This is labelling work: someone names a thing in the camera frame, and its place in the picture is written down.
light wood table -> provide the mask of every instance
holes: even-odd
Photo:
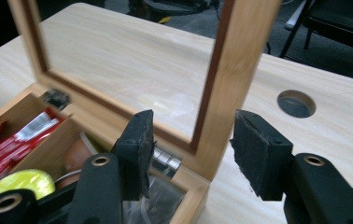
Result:
[[[76,23],[67,19],[68,13],[77,13],[81,18],[90,15],[87,18],[104,22],[109,17],[119,18],[129,27],[129,32],[124,33],[126,38],[128,35],[137,37],[142,28],[142,23],[134,28],[129,19],[114,12],[102,11],[92,15],[92,8],[83,6],[70,7],[68,10],[67,13],[62,12],[44,21],[45,28],[46,25],[57,27],[56,18],[63,18],[59,23]],[[164,37],[168,36],[175,45],[182,48],[201,49],[204,58],[209,59],[212,40],[163,26],[158,28],[157,24],[146,21],[144,24],[146,27],[153,26],[155,32],[159,32],[159,41],[164,41]],[[94,42],[106,41],[99,38],[101,35],[96,34],[94,28],[86,29],[85,32]],[[128,47],[129,43],[121,41],[118,45]],[[169,52],[169,57],[174,57],[172,52]],[[173,66],[172,61],[167,62],[167,65]],[[203,65],[190,69],[202,71],[206,67]],[[22,40],[17,37],[0,48],[0,106],[34,82]],[[281,111],[276,97],[286,90],[302,91],[310,95],[316,103],[316,113],[308,119],[296,119]],[[309,152],[330,160],[353,187],[353,79],[263,54],[243,108],[260,114],[283,133],[294,144],[294,154]],[[228,146],[198,222],[286,223],[282,207],[282,202],[265,203],[256,197],[233,160],[233,149]]]

wooden box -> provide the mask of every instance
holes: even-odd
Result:
[[[226,1],[213,52],[207,47],[213,44],[210,39],[184,36],[183,32],[175,29],[117,15],[101,8],[76,4],[43,21],[43,27],[41,27],[35,1],[9,0],[9,4],[23,36],[37,83],[0,109],[0,122],[11,121],[13,128],[7,130],[8,133],[18,130],[46,106],[43,96],[49,89],[67,93],[72,100],[72,104],[60,112],[67,118],[66,122],[18,164],[14,171],[39,168],[57,179],[63,175],[61,157],[65,149],[69,148],[78,138],[80,131],[96,136],[104,145],[112,146],[130,117],[141,110],[135,104],[144,102],[144,107],[154,111],[154,132],[157,145],[182,158],[182,165],[170,182],[182,189],[185,196],[171,223],[193,222],[200,215],[205,204],[208,188],[219,168],[220,160],[230,138],[234,111],[241,107],[247,95],[279,1]],[[85,14],[78,14],[83,9]],[[103,46],[102,49],[92,48],[90,44],[83,46],[82,42],[81,49],[86,50],[88,59],[91,58],[91,52],[96,50],[118,48],[120,43],[117,41],[129,41],[130,45],[124,45],[123,48],[118,49],[121,54],[113,55],[113,58],[95,58],[92,61],[93,67],[97,66],[101,60],[109,60],[113,63],[101,69],[111,74],[116,73],[116,75],[90,83],[92,77],[98,78],[90,74],[91,71],[93,72],[90,65],[85,65],[83,68],[80,63],[69,63],[66,67],[60,68],[58,63],[62,63],[60,61],[63,56],[57,60],[50,58],[48,47],[54,50],[66,46],[72,50],[73,46],[69,46],[68,41],[60,46],[52,47],[52,38],[58,37],[52,36],[51,32],[61,32],[58,35],[67,36],[73,34],[74,29],[84,30],[90,26],[103,25],[95,20],[96,13],[109,18],[109,25],[114,26],[109,35],[115,36],[111,41],[116,42],[110,42],[110,47]],[[68,17],[69,20],[74,18],[88,20],[88,23],[86,26],[76,26],[79,24],[77,21],[76,24],[71,22],[69,26],[63,27],[63,22],[67,21]],[[105,33],[97,35],[106,37]],[[157,35],[157,37],[150,39],[150,35]],[[90,37],[83,36],[83,39],[86,41]],[[192,54],[195,58],[191,60],[189,57]],[[176,67],[170,65],[171,76],[161,74],[159,70],[150,70],[153,67],[156,68],[156,64],[153,63],[170,61],[170,64],[178,65]],[[131,64],[134,63],[140,64],[140,67],[132,68]],[[150,69],[146,68],[145,63],[150,64]],[[68,66],[71,66],[72,70],[77,67],[83,70],[88,69],[89,72],[76,78],[73,72],[68,71]],[[196,70],[204,71],[207,75],[197,76]],[[141,76],[141,79],[129,80],[128,75],[132,72],[140,73],[136,75]],[[127,91],[128,88],[123,91],[118,90],[117,86],[120,84],[118,78],[127,79],[132,91],[138,91],[138,94],[131,96]],[[145,80],[151,78],[154,81],[151,80],[150,85],[145,83]],[[103,88],[99,90],[95,85],[101,83]],[[172,98],[171,95],[164,95],[161,91],[153,91],[156,85],[166,85],[166,89],[170,88],[174,96],[187,95]],[[192,102],[197,108],[185,111],[182,116],[174,114],[174,117],[181,119],[174,120],[174,117],[170,116],[173,112],[170,106],[174,105],[165,103],[167,98],[179,100],[176,104],[180,104],[182,109],[174,109],[176,113],[183,110],[183,106],[189,106],[185,101]],[[156,119],[158,114],[163,113],[162,110],[169,110],[168,114],[165,113],[165,119]],[[188,130],[179,127],[179,122],[186,122],[189,126]]]

